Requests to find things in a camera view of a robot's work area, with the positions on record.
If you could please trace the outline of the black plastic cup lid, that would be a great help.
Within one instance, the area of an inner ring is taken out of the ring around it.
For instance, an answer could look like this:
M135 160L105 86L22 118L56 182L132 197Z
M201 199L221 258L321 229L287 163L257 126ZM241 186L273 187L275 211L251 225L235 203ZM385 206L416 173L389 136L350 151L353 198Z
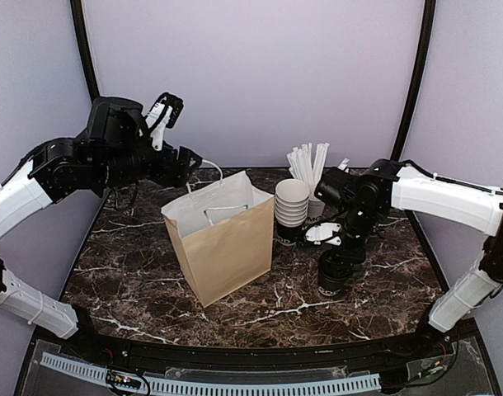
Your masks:
M327 277L334 280L347 279L354 272L351 260L332 250L321 255L319 268Z

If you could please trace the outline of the black paper coffee cup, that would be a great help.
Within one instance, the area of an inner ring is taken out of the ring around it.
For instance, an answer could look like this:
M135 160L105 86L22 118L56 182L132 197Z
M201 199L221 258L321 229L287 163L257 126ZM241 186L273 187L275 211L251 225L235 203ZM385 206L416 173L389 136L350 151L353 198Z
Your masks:
M350 278L351 275L333 277L319 272L317 275L317 290L321 295L326 297L335 296L344 289L346 282Z

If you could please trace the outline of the brown paper bag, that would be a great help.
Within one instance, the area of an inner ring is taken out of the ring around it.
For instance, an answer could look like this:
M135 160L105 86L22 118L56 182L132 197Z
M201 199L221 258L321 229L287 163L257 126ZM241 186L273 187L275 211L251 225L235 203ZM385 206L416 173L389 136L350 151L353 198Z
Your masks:
M176 257L203 307L271 268L274 196L240 171L161 208Z

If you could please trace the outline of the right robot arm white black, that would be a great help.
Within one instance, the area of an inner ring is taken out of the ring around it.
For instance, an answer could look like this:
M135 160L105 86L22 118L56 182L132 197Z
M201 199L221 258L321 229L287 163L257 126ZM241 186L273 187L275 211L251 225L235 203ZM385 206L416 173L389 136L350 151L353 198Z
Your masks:
M482 301L503 288L503 187L474 185L427 172L412 160L379 159L360 175L335 167L317 184L314 195L336 207L338 245L318 261L318 288L335 295L366 260L365 244L390 210L414 211L483 232L482 253L472 267L438 298L423 327L408 341L417 358L427 357L447 332Z

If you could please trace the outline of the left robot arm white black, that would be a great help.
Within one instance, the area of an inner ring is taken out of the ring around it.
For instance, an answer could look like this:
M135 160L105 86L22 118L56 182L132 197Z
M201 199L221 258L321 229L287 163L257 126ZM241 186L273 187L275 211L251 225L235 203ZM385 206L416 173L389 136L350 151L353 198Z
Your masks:
M163 187L186 185L202 158L164 140L174 127L183 100L164 92L149 112L120 97L98 97L85 129L74 138L58 138L33 148L0 184L0 239L39 211L75 191L103 196L141 180ZM0 309L15 314L61 339L87 360L104 352L85 309L62 303L20 280L0 258Z

